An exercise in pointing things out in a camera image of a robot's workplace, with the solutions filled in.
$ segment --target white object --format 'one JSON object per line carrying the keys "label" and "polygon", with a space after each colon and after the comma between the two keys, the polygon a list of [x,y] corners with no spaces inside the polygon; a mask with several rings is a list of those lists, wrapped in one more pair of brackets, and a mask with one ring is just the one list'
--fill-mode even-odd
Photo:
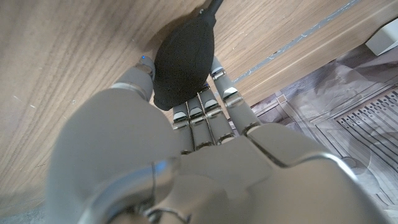
{"label": "white object", "polygon": [[382,27],[365,44],[377,56],[397,47],[398,19]]}

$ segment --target wooden table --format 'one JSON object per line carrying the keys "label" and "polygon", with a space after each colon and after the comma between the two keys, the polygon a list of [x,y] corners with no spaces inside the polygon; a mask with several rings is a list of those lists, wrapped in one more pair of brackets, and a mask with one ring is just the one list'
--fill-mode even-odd
{"label": "wooden table", "polygon": [[[170,30],[203,3],[0,2],[0,216],[43,203],[51,150],[68,117],[141,55],[153,57]],[[397,16],[398,0],[224,0],[216,55],[231,79],[250,73],[236,86],[252,105],[362,44]],[[326,23],[316,27],[320,21]]]}

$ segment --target black rubber bulb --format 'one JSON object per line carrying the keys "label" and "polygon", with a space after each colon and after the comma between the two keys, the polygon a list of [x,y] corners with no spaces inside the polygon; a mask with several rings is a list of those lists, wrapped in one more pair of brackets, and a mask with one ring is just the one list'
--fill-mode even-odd
{"label": "black rubber bulb", "polygon": [[156,58],[154,103],[168,111],[197,95],[206,82],[214,57],[215,12],[222,1],[184,22],[162,42]]}

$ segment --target robotic hand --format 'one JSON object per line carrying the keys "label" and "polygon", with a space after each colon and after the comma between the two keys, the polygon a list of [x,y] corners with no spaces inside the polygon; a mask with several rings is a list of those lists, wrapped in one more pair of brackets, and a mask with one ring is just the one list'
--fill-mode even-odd
{"label": "robotic hand", "polygon": [[388,223],[327,149],[264,124],[215,58],[207,85],[174,107],[148,103],[148,58],[63,127],[47,178],[49,223]]}

